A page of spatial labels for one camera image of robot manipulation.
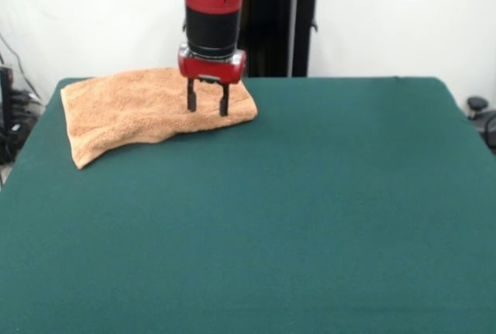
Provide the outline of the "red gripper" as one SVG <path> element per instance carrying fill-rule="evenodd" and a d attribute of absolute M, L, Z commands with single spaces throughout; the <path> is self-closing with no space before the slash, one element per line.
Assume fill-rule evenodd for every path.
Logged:
<path fill-rule="evenodd" d="M 243 50 L 235 50 L 227 58 L 206 58 L 193 53 L 186 43 L 182 43 L 177 59 L 181 75 L 188 79 L 188 111 L 195 112 L 197 109 L 195 80 L 200 80 L 222 85 L 219 115 L 227 116 L 229 114 L 229 87 L 230 84 L 237 84 L 240 81 L 246 65 L 246 53 Z"/>

